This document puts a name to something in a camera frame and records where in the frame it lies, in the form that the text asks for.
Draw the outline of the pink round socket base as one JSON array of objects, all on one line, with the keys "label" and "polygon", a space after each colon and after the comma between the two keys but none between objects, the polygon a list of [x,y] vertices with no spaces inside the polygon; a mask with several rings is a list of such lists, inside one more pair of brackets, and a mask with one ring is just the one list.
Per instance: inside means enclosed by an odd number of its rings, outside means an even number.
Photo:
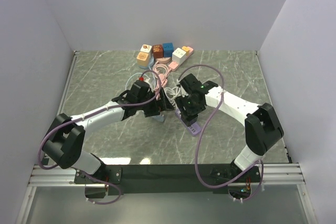
[{"label": "pink round socket base", "polygon": [[157,58],[156,62],[160,64],[168,64],[169,62],[171,62],[171,57]]}]

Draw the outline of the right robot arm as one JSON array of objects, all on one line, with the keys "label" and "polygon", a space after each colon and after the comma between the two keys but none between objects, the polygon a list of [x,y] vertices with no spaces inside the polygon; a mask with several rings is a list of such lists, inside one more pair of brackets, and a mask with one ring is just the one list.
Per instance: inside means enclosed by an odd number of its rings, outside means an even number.
[{"label": "right robot arm", "polygon": [[234,159],[230,175],[241,182],[248,175],[248,167],[262,158],[283,136],[284,131],[274,107],[269,103],[259,105],[239,98],[221,87],[201,85],[199,89],[175,98],[185,125],[197,121],[198,114],[207,107],[218,108],[245,127],[246,145]]}]

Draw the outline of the brown patterned cube socket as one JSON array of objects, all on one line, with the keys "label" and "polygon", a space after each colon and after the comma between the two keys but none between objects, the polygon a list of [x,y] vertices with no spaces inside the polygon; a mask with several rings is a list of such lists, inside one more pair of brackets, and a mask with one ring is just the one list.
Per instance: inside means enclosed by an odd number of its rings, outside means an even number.
[{"label": "brown patterned cube socket", "polygon": [[153,45],[152,53],[153,53],[154,59],[163,58],[164,57],[163,45],[162,44]]}]

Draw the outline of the white patterned cube socket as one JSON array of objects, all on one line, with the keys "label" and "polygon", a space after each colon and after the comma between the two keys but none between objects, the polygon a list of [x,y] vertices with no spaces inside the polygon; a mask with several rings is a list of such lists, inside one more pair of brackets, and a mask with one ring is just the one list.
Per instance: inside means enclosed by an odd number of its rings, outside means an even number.
[{"label": "white patterned cube socket", "polygon": [[147,53],[147,54],[150,54],[152,52],[152,46],[147,45],[147,44],[143,44],[140,51],[144,52],[144,53]]}]

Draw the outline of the blue cube socket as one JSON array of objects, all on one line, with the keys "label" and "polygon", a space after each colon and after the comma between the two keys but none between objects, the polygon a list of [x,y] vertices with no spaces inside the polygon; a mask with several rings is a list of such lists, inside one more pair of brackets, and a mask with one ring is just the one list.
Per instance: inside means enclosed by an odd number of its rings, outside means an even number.
[{"label": "blue cube socket", "polygon": [[172,57],[172,53],[174,52],[174,46],[171,42],[169,43],[163,43],[162,44],[162,48],[163,48],[163,57],[164,58],[171,58]]}]

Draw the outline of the aluminium rail frame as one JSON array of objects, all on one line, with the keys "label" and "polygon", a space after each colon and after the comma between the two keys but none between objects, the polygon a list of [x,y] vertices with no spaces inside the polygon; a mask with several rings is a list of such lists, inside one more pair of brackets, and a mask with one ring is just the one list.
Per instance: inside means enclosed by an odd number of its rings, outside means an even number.
[{"label": "aluminium rail frame", "polygon": [[197,117],[207,107],[222,111],[241,123],[246,145],[229,164],[121,165],[106,164],[82,149],[90,133],[125,120],[137,111],[145,116],[160,116],[172,111],[163,90],[153,92],[143,79],[135,82],[106,105],[75,116],[60,114],[54,119],[38,150],[38,164],[33,168],[18,223],[27,221],[38,187],[83,186],[86,200],[103,205],[106,195],[117,199],[123,194],[188,193],[211,191],[227,194],[235,202],[246,202],[265,185],[296,185],[308,223],[317,218],[309,198],[301,167],[296,163],[264,164],[263,156],[284,136],[276,111],[269,103],[262,105],[239,98],[212,81],[200,82],[184,70],[177,84],[182,95],[176,98],[180,120],[195,135],[204,130]]}]

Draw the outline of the small orange cube plug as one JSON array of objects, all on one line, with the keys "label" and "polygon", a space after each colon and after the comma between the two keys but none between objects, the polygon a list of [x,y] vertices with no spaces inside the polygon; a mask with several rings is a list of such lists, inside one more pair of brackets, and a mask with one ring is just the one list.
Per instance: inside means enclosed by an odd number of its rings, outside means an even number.
[{"label": "small orange cube plug", "polygon": [[182,50],[186,51],[186,52],[190,52],[190,47],[188,46],[183,46]]}]

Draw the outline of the pink power strip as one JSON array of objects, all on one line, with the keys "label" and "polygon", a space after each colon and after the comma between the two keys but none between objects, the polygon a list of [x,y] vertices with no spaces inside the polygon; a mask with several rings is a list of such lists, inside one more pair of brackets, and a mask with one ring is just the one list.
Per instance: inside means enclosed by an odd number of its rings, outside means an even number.
[{"label": "pink power strip", "polygon": [[177,48],[172,53],[172,61],[169,63],[168,67],[175,71],[177,70],[194,52],[192,47],[183,46],[182,48]]}]

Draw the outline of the light blue round socket base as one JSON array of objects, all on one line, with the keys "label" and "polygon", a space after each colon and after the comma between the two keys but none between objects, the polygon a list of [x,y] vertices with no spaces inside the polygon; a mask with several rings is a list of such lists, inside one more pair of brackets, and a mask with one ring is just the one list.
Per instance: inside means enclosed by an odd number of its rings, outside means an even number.
[{"label": "light blue round socket base", "polygon": [[150,58],[147,66],[141,66],[139,65],[139,68],[141,69],[151,69],[154,66],[155,60],[153,57]]}]

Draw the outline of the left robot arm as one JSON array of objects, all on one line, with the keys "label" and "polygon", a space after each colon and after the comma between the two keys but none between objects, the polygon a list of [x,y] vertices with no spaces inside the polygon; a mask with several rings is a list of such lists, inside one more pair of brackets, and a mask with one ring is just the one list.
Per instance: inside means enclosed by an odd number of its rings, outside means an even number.
[{"label": "left robot arm", "polygon": [[110,178],[105,163],[92,153],[83,151],[84,140],[92,132],[112,123],[121,122],[137,111],[144,116],[159,116],[163,111],[173,111],[164,90],[150,88],[139,91],[126,90],[107,104],[84,114],[55,117],[40,143],[38,154],[46,153],[62,169],[74,168],[91,182],[107,182]]}]

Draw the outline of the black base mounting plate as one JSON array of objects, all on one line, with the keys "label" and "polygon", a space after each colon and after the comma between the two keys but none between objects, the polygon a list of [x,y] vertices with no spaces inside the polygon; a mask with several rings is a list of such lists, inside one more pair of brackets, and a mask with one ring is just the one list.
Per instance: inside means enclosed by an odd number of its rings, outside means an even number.
[{"label": "black base mounting plate", "polygon": [[170,165],[106,165],[110,178],[102,185],[77,172],[74,183],[85,186],[85,196],[102,199],[118,194],[145,193],[200,193],[227,194],[229,190],[237,196],[247,198],[252,183],[261,181],[261,171],[254,166],[240,178],[239,171],[231,164],[199,164],[201,178],[209,185],[232,184],[222,188],[207,188],[196,176],[192,164]]}]

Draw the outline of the yellow patterned cube socket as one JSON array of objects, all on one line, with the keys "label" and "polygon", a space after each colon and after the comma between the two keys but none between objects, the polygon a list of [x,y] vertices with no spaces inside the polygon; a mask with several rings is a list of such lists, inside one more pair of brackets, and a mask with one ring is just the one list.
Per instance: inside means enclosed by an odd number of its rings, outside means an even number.
[{"label": "yellow patterned cube socket", "polygon": [[137,60],[138,65],[147,66],[151,56],[150,54],[140,51],[136,58],[137,58],[136,60]]}]

